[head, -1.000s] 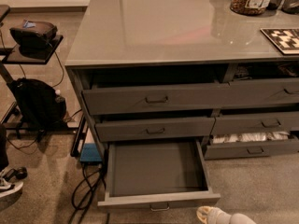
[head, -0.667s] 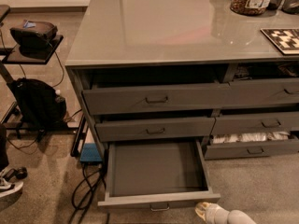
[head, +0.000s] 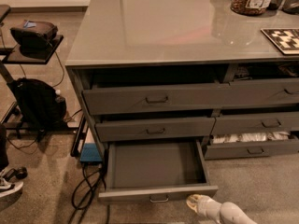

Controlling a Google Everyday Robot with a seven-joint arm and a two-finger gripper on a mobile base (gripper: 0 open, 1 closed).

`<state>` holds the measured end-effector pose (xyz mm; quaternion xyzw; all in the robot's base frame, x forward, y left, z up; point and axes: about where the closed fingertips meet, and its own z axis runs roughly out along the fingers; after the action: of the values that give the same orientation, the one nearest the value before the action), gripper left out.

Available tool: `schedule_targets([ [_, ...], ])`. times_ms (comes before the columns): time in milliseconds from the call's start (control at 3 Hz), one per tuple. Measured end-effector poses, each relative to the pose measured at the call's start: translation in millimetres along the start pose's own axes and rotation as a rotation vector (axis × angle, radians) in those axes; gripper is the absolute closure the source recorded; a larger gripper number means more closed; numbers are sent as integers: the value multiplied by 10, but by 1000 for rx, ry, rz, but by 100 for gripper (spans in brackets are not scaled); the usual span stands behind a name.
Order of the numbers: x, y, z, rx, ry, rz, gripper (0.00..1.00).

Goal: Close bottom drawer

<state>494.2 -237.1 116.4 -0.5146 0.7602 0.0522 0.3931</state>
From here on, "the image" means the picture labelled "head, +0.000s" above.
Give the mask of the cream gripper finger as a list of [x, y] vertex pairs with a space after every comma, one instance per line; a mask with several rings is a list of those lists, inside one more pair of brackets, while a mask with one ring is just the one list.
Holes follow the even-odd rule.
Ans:
[[193, 194], [187, 197], [186, 204], [195, 213], [199, 213], [202, 210], [203, 196], [199, 194]]

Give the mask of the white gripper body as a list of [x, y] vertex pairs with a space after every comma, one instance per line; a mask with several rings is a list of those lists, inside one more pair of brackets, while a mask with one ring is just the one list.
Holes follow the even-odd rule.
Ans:
[[220, 219], [221, 203], [208, 196], [201, 196], [197, 204], [197, 213], [212, 220]]

